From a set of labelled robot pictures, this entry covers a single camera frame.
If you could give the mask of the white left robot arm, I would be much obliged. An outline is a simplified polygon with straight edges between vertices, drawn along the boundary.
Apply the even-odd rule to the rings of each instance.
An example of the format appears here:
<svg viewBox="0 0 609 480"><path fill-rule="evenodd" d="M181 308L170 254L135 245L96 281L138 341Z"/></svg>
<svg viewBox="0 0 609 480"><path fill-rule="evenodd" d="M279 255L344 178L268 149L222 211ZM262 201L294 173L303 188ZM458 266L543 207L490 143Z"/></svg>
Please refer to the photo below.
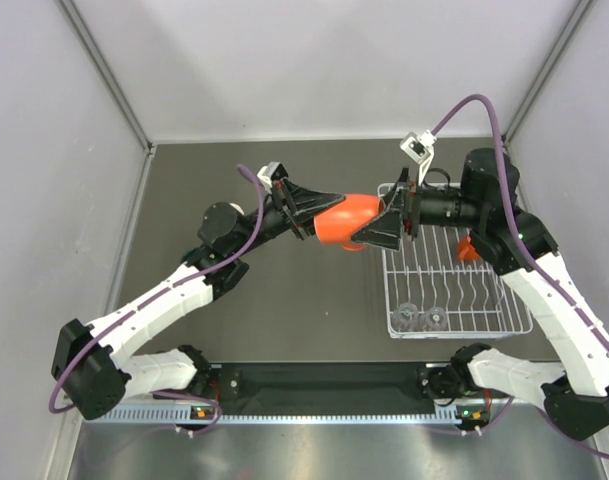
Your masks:
<svg viewBox="0 0 609 480"><path fill-rule="evenodd" d="M287 231L315 234L318 217L347 199L286 177L252 182L257 208L244 213L233 203L211 204L198 230L200 245L166 279L110 314L88 323L73 319L60 329L51 367L52 413L67 410L56 404L60 394L84 419L96 420L130 397L168 390L198 397L207 391L209 364L200 350L181 345L141 355L139 349L234 289L249 270L245 254Z"/></svg>

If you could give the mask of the small orange cup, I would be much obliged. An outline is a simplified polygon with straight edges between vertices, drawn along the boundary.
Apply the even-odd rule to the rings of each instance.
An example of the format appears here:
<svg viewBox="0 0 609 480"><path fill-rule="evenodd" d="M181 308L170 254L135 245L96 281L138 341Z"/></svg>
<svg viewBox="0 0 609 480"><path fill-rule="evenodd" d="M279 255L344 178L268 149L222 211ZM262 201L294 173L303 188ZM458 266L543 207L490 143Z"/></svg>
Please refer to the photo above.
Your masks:
<svg viewBox="0 0 609 480"><path fill-rule="evenodd" d="M456 247L457 259L461 262L474 262L481 259L475 249L470 235L462 237Z"/></svg>

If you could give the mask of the blue mug white interior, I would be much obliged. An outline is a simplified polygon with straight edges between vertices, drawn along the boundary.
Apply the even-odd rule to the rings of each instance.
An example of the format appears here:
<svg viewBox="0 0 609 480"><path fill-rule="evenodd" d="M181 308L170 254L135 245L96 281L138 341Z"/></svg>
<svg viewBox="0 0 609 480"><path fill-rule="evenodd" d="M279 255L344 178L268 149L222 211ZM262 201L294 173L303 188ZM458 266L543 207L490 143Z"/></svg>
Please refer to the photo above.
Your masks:
<svg viewBox="0 0 609 480"><path fill-rule="evenodd" d="M242 209L242 207L240 205L238 205L236 203L229 203L229 205L231 207L233 207L240 215L242 215L242 216L245 215L245 212L244 212L244 210Z"/></svg>

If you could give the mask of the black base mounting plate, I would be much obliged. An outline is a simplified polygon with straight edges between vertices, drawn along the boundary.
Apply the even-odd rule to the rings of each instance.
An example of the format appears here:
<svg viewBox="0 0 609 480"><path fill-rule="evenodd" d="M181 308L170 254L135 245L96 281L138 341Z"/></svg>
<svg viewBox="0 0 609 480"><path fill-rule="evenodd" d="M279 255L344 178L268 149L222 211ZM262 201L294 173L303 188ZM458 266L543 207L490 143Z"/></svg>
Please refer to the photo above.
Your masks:
<svg viewBox="0 0 609 480"><path fill-rule="evenodd" d="M211 382L227 415L428 414L454 402L421 362L223 363Z"/></svg>

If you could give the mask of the clear glass cup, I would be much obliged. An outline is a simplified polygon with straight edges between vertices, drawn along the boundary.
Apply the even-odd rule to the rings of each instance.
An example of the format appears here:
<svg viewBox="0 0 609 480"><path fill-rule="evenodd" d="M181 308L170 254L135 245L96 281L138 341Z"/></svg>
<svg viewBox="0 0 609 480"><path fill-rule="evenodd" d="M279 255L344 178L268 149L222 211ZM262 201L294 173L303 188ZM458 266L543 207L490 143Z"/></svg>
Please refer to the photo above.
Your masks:
<svg viewBox="0 0 609 480"><path fill-rule="evenodd" d="M432 307L421 315L424 332L442 332L448 328L448 314L442 307Z"/></svg>
<svg viewBox="0 0 609 480"><path fill-rule="evenodd" d="M391 328L396 333L410 333L419 329L420 313L410 302L401 303L391 314Z"/></svg>

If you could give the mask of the large orange mug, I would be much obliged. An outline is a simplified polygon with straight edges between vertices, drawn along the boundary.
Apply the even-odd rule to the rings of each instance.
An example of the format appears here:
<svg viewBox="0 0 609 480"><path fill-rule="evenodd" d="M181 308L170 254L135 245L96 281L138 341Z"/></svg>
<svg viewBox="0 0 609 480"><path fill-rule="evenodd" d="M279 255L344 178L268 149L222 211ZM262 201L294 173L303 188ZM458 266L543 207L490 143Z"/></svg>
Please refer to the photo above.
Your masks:
<svg viewBox="0 0 609 480"><path fill-rule="evenodd" d="M384 208L380 197L347 194L345 199L314 218L317 239L322 244L336 244L348 251L366 248L351 239L353 233L375 218Z"/></svg>

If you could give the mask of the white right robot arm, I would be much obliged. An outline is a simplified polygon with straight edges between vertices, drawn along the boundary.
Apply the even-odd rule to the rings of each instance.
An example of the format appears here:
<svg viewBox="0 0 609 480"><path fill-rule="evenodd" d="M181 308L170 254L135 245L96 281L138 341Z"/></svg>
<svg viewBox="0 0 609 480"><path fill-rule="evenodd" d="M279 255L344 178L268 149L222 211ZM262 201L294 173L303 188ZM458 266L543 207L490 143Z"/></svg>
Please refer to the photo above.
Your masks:
<svg viewBox="0 0 609 480"><path fill-rule="evenodd" d="M455 188L412 183L406 173L384 208L352 232L356 244L396 250L422 226L464 227L475 252L525 304L558 355L537 364L482 343L460 348L444 371L450 390L488 388L542 411L581 441L609 426L609 335L575 287L543 222L516 203L520 172L500 150L467 154Z"/></svg>

